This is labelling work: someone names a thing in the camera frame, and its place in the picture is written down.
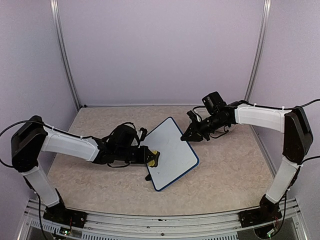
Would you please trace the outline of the yellow whiteboard eraser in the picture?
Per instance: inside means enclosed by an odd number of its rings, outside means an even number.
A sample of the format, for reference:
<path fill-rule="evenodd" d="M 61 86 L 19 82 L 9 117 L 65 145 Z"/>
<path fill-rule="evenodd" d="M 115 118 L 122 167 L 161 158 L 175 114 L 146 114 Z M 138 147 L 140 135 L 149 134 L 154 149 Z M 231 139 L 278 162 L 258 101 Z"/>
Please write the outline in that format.
<path fill-rule="evenodd" d="M 156 168 L 159 163 L 160 152 L 157 150 L 152 151 L 151 160 L 147 163 L 147 166 L 150 168 Z"/>

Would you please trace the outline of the blue-framed whiteboard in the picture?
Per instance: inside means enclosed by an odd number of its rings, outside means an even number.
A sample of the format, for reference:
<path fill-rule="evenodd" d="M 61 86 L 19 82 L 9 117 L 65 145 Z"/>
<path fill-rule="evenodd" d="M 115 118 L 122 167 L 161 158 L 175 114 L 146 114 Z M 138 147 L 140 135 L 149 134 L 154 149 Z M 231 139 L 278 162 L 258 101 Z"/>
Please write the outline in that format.
<path fill-rule="evenodd" d="M 143 144 L 160 153 L 156 167 L 147 167 L 155 191 L 160 192 L 198 166 L 200 159 L 169 116 L 145 137 Z"/>

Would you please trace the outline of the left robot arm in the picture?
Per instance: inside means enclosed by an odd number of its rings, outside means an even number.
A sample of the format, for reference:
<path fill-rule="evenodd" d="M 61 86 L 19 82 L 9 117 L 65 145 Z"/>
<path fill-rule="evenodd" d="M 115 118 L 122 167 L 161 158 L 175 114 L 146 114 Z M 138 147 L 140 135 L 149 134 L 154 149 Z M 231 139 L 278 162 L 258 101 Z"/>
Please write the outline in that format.
<path fill-rule="evenodd" d="M 59 192 L 53 188 L 38 162 L 40 152 L 58 153 L 83 159 L 97 165 L 114 167 L 115 161 L 124 167 L 132 164 L 157 167 L 160 152 L 141 143 L 148 131 L 136 130 L 132 122 L 118 125 L 103 138 L 80 136 L 47 125 L 34 115 L 20 121 L 21 128 L 11 138 L 11 164 L 21 173 L 45 204 L 50 214 L 63 223 L 70 218 Z"/>

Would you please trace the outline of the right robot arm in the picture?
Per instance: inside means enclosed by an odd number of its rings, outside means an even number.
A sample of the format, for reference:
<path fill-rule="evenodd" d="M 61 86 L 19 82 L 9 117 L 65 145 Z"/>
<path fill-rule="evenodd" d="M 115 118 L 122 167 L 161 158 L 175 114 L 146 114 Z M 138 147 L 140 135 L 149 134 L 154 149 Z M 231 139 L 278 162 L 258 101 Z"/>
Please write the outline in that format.
<path fill-rule="evenodd" d="M 191 123 L 181 136 L 181 141 L 201 142 L 210 140 L 219 128 L 230 125 L 252 125 L 278 131 L 284 135 L 282 161 L 270 188 L 254 210 L 240 212 L 245 224 L 263 223 L 281 216 L 279 203 L 295 183 L 303 160 L 313 143 L 313 134 L 302 107 L 273 109 L 249 105 L 244 101 L 226 104 L 221 100 L 204 100 L 209 117 L 198 120 L 188 111 Z"/>

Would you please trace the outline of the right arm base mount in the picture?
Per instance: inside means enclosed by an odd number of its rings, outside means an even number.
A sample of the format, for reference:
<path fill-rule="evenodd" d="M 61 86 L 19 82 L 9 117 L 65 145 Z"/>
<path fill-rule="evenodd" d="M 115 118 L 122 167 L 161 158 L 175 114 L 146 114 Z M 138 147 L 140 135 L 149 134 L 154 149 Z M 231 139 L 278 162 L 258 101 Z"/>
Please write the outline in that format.
<path fill-rule="evenodd" d="M 268 222 L 275 221 L 276 218 L 281 219 L 282 213 L 279 209 L 273 212 L 265 212 L 260 207 L 243 210 L 238 213 L 239 221 L 242 228 L 260 225 Z"/>

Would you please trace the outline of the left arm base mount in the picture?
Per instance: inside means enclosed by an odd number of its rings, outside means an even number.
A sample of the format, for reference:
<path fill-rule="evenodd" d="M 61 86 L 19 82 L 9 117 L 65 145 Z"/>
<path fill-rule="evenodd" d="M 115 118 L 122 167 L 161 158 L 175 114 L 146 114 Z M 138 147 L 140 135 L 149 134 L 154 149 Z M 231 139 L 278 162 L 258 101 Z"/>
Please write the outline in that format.
<path fill-rule="evenodd" d="M 43 218 L 54 223 L 83 229 L 87 215 L 84 211 L 68 208 L 47 208 L 43 214 Z"/>

